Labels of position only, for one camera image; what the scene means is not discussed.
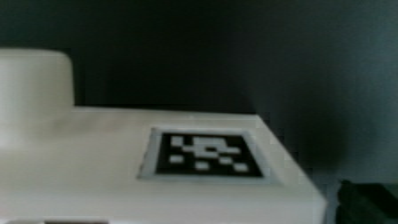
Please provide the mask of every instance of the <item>white object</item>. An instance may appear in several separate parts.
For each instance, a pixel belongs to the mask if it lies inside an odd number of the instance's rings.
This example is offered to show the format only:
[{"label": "white object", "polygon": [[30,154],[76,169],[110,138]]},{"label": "white object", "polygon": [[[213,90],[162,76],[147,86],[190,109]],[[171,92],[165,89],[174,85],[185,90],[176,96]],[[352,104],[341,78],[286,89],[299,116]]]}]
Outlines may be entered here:
[{"label": "white object", "polygon": [[[41,84],[28,73],[18,69],[7,73],[20,79],[5,76],[4,72],[12,69],[2,68],[0,73],[0,85],[7,87],[4,82],[11,82],[14,87],[14,90],[0,90],[9,94],[9,98],[0,96],[0,107],[14,108],[2,109],[0,120],[7,123],[11,119],[12,125],[21,126],[23,122],[37,122],[37,127],[48,125],[46,118],[57,119],[59,114],[68,113],[71,106],[69,78],[62,72],[71,69],[66,68],[68,59],[53,52],[43,54],[59,58],[59,67],[32,56],[36,62],[25,58],[25,68],[44,65],[64,74],[53,78],[46,68],[43,73],[32,69],[36,79],[46,83],[46,94],[59,90],[59,96],[48,98],[37,94]],[[4,58],[0,65],[16,63],[5,63],[9,59]],[[16,99],[25,103],[7,102]],[[235,185],[137,179],[153,127],[245,130],[279,182]],[[52,133],[53,137],[37,139],[34,144],[21,141],[23,150],[7,150],[11,145],[0,148],[0,220],[14,220],[12,224],[87,219],[108,220],[110,224],[322,223],[325,199],[258,115],[75,108],[69,116],[57,119]]]},{"label": "white object", "polygon": [[0,146],[52,133],[73,109],[71,61],[48,50],[0,49]]}]

